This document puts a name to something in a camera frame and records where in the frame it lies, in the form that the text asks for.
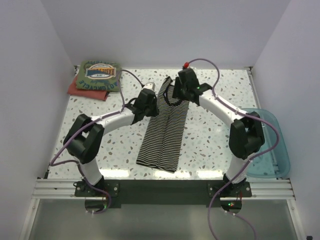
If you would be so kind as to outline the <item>striped black white tank top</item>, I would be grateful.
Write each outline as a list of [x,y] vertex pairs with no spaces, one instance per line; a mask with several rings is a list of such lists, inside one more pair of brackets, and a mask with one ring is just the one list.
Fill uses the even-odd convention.
[[173,98],[174,81],[167,77],[157,94],[159,114],[151,117],[136,164],[174,173],[178,168],[189,102]]

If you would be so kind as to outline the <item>olive green tank top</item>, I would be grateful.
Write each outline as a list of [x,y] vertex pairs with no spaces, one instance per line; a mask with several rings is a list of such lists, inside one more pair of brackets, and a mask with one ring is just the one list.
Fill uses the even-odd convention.
[[122,66],[116,62],[85,60],[79,66],[75,85],[80,90],[118,92],[117,73]]

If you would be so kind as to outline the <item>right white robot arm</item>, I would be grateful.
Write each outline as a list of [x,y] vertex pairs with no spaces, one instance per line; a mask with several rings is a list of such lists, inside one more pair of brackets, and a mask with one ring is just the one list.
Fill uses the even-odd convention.
[[215,93],[207,83],[200,84],[191,68],[178,72],[174,81],[173,98],[186,100],[211,112],[229,127],[228,147],[232,159],[223,175],[223,185],[218,194],[235,196],[245,184],[250,158],[265,143],[260,116],[246,112]]

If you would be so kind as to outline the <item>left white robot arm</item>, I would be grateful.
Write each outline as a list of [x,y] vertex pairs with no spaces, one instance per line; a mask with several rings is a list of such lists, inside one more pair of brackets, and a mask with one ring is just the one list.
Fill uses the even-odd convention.
[[155,90],[146,84],[138,97],[126,103],[122,111],[95,117],[81,114],[76,118],[63,145],[78,161],[80,174],[87,181],[85,189],[88,193],[99,196],[105,189],[104,177],[96,161],[104,135],[140,122],[144,117],[155,117],[158,114]]

